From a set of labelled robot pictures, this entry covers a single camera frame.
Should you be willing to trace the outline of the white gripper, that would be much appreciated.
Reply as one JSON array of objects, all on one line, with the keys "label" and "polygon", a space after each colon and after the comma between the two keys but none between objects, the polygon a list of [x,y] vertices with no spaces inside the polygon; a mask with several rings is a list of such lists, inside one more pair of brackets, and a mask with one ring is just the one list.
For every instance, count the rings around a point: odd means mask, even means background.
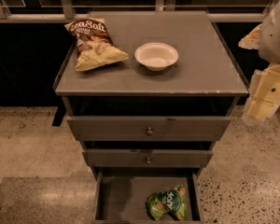
[{"label": "white gripper", "polygon": [[260,58],[270,63],[264,71],[254,72],[244,106],[243,121],[256,125],[271,118],[280,106],[280,0],[238,46],[259,49]]}]

